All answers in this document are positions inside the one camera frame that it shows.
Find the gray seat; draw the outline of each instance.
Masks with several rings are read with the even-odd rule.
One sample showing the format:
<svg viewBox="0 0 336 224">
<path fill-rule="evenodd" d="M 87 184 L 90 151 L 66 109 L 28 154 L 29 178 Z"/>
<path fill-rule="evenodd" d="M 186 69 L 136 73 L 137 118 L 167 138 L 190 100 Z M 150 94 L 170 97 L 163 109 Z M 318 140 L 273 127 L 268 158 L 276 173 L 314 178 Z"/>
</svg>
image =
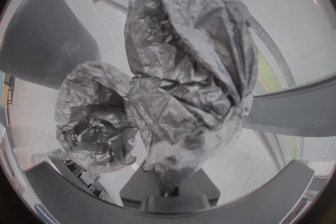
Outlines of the gray seat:
<svg viewBox="0 0 336 224">
<path fill-rule="evenodd" d="M 1 71 L 54 89 L 77 64 L 99 59 L 97 42 L 64 0 L 23 0 L 0 47 Z"/>
</svg>

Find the black plastic bag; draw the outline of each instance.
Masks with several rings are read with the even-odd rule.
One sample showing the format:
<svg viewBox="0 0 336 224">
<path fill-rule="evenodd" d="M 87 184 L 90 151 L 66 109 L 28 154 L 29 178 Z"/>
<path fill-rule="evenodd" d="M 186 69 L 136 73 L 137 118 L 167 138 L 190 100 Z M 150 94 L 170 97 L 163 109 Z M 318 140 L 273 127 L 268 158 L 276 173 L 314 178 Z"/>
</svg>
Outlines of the black plastic bag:
<svg viewBox="0 0 336 224">
<path fill-rule="evenodd" d="M 154 169 L 172 190 L 241 131 L 257 50 L 240 0 L 129 0 L 130 98 Z"/>
<path fill-rule="evenodd" d="M 79 64 L 59 89 L 57 139 L 75 163 L 94 173 L 132 164 L 138 131 L 129 103 L 130 77 L 102 62 Z"/>
</svg>

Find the white floor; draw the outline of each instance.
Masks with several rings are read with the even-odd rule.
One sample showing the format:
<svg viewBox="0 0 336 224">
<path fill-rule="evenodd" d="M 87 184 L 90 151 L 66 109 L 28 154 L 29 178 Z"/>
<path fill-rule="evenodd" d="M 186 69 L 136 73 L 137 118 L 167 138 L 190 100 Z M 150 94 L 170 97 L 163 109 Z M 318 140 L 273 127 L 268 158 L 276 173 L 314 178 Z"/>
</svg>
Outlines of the white floor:
<svg viewBox="0 0 336 224">
<path fill-rule="evenodd" d="M 97 41 L 101 60 L 132 75 L 124 46 L 126 12 L 103 0 L 95 4 L 91 0 L 65 2 Z M 1 26 L 0 30 L 4 31 L 4 24 Z M 9 130 L 15 154 L 24 170 L 32 166 L 30 158 L 33 153 L 60 148 L 54 121 L 57 94 L 57 90 L 16 79 L 13 104 L 9 107 Z M 135 164 L 120 171 L 101 174 L 99 180 L 119 205 L 122 205 L 119 191 L 145 158 L 139 135 L 132 153 L 137 157 Z M 247 129 L 224 157 L 209 160 L 203 169 L 221 191 L 218 204 L 246 195 L 278 172 L 259 135 Z"/>
</svg>

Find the blue oval logo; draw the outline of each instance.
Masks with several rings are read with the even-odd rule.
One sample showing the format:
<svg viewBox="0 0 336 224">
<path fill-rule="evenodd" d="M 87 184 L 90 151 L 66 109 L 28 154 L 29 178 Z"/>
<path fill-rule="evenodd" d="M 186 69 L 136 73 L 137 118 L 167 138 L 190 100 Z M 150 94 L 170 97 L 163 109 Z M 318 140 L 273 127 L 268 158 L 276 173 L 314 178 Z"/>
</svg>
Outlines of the blue oval logo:
<svg viewBox="0 0 336 224">
<path fill-rule="evenodd" d="M 40 204 L 34 204 L 34 208 L 39 217 L 47 224 L 57 224 L 56 221 L 46 212 L 44 207 Z"/>
</svg>

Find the garbage bag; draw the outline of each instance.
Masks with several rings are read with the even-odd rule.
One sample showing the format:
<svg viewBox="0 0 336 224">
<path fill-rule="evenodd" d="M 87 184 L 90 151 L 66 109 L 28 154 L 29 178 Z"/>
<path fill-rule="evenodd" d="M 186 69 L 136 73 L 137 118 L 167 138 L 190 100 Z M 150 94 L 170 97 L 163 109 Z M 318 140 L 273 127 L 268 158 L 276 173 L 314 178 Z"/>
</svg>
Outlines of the garbage bag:
<svg viewBox="0 0 336 224">
<path fill-rule="evenodd" d="M 75 163 L 94 173 L 109 173 L 135 157 L 134 109 L 130 77 L 102 62 L 79 64 L 59 89 L 57 139 Z"/>
<path fill-rule="evenodd" d="M 257 79 L 257 50 L 240 0 L 129 0 L 130 100 L 167 190 L 240 133 Z"/>
</svg>

